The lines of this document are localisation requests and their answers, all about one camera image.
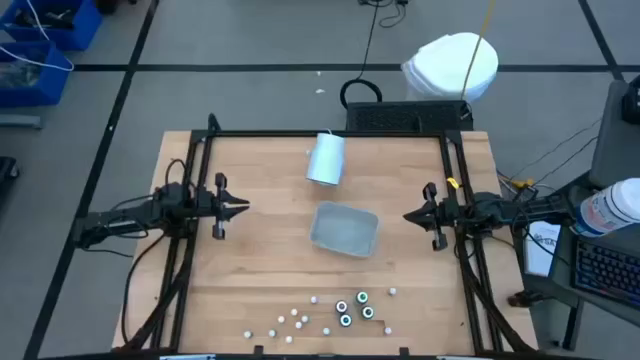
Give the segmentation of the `white wipes canister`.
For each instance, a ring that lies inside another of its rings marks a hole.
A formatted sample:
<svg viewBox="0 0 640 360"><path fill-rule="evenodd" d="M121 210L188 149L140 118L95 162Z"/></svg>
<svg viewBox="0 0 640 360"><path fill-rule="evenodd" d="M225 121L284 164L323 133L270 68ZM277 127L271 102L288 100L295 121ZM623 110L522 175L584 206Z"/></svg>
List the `white wipes canister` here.
<svg viewBox="0 0 640 360"><path fill-rule="evenodd" d="M571 231L601 237L640 224L640 178L629 178L591 195L576 207Z"/></svg>

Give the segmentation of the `grey desk panel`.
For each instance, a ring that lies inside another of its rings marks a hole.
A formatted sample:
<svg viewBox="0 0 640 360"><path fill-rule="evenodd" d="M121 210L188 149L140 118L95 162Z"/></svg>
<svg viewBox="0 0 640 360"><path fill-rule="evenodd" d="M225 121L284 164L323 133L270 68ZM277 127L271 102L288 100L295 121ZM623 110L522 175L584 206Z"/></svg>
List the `grey desk panel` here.
<svg viewBox="0 0 640 360"><path fill-rule="evenodd" d="M602 113L589 180L605 188L618 181L640 178L640 125L623 120L622 101L628 84L614 80Z"/></svg>

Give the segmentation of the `blue storage bin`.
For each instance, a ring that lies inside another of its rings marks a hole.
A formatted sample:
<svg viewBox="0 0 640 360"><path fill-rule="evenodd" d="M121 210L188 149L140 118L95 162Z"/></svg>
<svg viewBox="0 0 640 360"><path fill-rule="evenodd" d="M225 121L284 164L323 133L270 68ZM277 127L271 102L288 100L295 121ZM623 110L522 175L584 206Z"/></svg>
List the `blue storage bin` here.
<svg viewBox="0 0 640 360"><path fill-rule="evenodd" d="M12 0L0 14L14 40L48 40L63 51L86 50L101 22L94 0Z"/></svg>
<svg viewBox="0 0 640 360"><path fill-rule="evenodd" d="M57 104L73 69L52 42L0 43L0 108Z"/></svg>

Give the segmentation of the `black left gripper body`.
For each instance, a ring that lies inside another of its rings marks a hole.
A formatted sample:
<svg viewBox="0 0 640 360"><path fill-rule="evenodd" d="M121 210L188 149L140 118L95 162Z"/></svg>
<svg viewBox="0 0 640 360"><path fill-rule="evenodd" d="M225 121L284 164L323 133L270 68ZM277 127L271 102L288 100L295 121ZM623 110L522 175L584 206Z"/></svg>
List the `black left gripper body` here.
<svg viewBox="0 0 640 360"><path fill-rule="evenodd" d="M221 195L226 189L226 176L223 173L215 174L215 186L214 192L206 190L204 186L198 188L198 215L199 217L213 217L212 236L214 239L224 239L224 204L221 201Z"/></svg>

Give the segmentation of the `black keyboard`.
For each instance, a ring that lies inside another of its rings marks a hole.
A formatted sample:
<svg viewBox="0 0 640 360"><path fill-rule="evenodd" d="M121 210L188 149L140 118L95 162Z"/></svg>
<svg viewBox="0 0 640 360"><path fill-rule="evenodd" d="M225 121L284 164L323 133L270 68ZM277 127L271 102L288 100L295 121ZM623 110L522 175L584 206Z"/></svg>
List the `black keyboard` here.
<svg viewBox="0 0 640 360"><path fill-rule="evenodd" d="M640 308L640 257L578 239L572 286Z"/></svg>

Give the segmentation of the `white paper booklet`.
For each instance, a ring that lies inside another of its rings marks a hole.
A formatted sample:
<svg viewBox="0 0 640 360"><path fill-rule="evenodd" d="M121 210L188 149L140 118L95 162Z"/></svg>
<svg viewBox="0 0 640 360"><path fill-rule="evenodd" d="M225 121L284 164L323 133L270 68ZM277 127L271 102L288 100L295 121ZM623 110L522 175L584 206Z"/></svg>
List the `white paper booklet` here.
<svg viewBox="0 0 640 360"><path fill-rule="evenodd" d="M524 243L524 270L529 275L547 277L561 232L560 225L537 221L530 224Z"/></svg>

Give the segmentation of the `black aluminium table frame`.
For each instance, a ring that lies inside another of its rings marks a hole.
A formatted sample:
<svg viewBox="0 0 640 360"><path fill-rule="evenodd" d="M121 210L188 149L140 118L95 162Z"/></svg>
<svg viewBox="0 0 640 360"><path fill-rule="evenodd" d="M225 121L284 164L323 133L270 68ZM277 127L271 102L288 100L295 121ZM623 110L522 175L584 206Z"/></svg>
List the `black aluminium table frame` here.
<svg viewBox="0 0 640 360"><path fill-rule="evenodd" d="M227 225L221 241L212 236L212 221L203 220L192 239L140 243L130 329L142 325L155 307L164 274L187 261L187 286L154 333L154 347L243 355L468 355L506 349L506 339L461 275L461 254L454 248L434 251L431 235L403 218L422 204L428 182L446 194L446 179L457 178L460 200L470 190L496 191L487 135L349 133L345 173L336 187L305 177L315 142L312 131L224 130L205 150L195 133L164 135L154 185L181 177L172 159L192 158L196 169L226 174L230 191L251 207ZM339 255L312 244L316 208L330 201L379 218L372 256ZM394 296L391 287L397 289ZM369 296L364 305L356 302L360 291ZM318 297L317 304L311 296ZM336 311L340 300L348 305L345 313ZM374 309L371 320L362 317L364 306ZM292 308L297 316L291 316ZM342 314L352 317L350 327L340 325ZM297 329L302 315L309 322ZM285 317L283 324L279 316ZM329 336L323 335L325 327ZM385 327L391 335L384 334ZM270 329L275 337L268 336ZM250 339L245 331L252 332ZM287 344L286 336L293 343Z"/></svg>

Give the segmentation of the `black desk device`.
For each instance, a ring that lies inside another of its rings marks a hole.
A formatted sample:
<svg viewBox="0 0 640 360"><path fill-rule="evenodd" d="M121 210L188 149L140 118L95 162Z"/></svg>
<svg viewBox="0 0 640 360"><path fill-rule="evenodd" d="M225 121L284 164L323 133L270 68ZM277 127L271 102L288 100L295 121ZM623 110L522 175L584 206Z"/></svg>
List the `black desk device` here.
<svg viewBox="0 0 640 360"><path fill-rule="evenodd" d="M640 125L640 75L628 84L622 98L621 111L625 122Z"/></svg>

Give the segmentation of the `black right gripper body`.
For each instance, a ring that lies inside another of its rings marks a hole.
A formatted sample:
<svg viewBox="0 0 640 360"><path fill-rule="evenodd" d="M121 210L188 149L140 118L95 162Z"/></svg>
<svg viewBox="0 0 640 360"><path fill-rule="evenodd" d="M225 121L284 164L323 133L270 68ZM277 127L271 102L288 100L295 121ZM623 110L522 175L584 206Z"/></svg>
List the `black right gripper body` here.
<svg viewBox="0 0 640 360"><path fill-rule="evenodd" d="M426 230L434 232L432 248L444 250L448 247L448 240L442 231L443 226L452 226L458 218L458 205L452 198L444 198L436 201L437 188L433 182L429 182L423 188L423 197L426 200Z"/></svg>

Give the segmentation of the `pale glossy tumbler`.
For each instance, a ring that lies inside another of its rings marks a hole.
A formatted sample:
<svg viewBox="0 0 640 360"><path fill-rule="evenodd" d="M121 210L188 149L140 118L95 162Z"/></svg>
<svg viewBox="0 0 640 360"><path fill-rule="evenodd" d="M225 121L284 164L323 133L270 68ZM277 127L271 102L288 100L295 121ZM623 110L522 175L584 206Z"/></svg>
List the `pale glossy tumbler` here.
<svg viewBox="0 0 640 360"><path fill-rule="evenodd" d="M318 133L309 154L306 179L315 183L337 186L344 168L346 140L332 133Z"/></svg>

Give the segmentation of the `grey plastic bin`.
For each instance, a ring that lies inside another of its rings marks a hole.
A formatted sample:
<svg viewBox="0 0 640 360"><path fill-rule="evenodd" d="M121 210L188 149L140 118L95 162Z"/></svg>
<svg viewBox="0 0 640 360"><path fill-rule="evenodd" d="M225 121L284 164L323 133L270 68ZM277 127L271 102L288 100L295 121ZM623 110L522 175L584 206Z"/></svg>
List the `grey plastic bin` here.
<svg viewBox="0 0 640 360"><path fill-rule="evenodd" d="M377 245L379 218L366 210L335 202L316 208L309 238L318 248L356 258L373 255Z"/></svg>

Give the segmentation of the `dark grey computer desk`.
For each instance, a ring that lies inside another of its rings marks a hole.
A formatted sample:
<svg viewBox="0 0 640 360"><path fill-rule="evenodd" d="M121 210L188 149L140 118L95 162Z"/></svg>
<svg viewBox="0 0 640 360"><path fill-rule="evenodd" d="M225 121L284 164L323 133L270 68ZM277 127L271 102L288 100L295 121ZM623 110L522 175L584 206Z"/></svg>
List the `dark grey computer desk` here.
<svg viewBox="0 0 640 360"><path fill-rule="evenodd" d="M575 255L581 243L596 245L640 258L640 224L631 225L611 235L600 238L584 238L563 227L558 235L555 252L551 255L549 274L546 277L525 274L524 289L508 298L515 307L531 308L544 301L554 300L568 307L563 333L558 339L550 338L555 348L573 351L576 348L584 307L590 304L603 312L623 320L640 330L640 305L574 286Z"/></svg>

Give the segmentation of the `black perforated computer case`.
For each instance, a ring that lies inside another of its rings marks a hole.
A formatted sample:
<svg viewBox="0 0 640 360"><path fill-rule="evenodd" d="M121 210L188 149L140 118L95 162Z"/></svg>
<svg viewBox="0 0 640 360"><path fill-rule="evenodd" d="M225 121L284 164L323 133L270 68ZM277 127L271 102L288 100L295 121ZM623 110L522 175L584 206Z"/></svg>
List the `black perforated computer case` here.
<svg viewBox="0 0 640 360"><path fill-rule="evenodd" d="M471 107L465 101L359 102L347 106L348 131L429 132L473 130Z"/></svg>

